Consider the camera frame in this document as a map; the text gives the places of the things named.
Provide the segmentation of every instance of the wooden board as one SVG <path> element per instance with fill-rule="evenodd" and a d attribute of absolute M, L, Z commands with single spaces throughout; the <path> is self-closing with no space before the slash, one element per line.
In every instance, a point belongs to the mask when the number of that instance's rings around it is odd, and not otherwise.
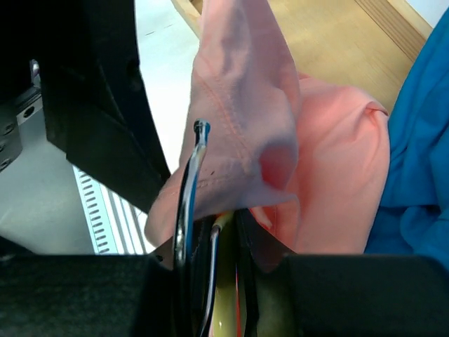
<path fill-rule="evenodd" d="M 202 0 L 172 2 L 198 35 Z M 389 111 L 431 31 L 405 0 L 269 2 L 300 71 L 358 86 Z"/>

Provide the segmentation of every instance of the screw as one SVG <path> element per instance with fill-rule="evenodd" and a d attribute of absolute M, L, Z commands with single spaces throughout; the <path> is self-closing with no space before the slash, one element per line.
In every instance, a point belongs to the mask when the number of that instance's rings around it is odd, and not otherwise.
<path fill-rule="evenodd" d="M 0 172 L 2 172 L 8 165 L 11 164 L 11 159 L 7 158 L 0 163 Z"/>
<path fill-rule="evenodd" d="M 6 125 L 3 136 L 8 135 L 9 133 L 12 132 L 12 130 L 14 130 L 14 123 L 10 123 L 10 124 Z"/>

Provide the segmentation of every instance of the blue cloth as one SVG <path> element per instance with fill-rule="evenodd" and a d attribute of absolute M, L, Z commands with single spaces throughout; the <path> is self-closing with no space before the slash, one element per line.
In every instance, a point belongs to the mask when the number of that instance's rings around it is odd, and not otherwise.
<path fill-rule="evenodd" d="M 366 253 L 431 256 L 449 269 L 449 10 L 389 120 L 391 162 Z"/>

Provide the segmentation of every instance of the pink cloth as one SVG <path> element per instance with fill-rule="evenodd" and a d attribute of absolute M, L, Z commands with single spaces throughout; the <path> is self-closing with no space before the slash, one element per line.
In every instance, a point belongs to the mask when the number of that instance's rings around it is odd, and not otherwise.
<path fill-rule="evenodd" d="M 297 252 L 362 253 L 389 166 L 384 109 L 298 76 L 266 0 L 205 0 L 201 26 L 180 168 L 149 212 L 149 241 L 173 235 L 201 117 L 211 131 L 195 219 L 250 208 Z"/>

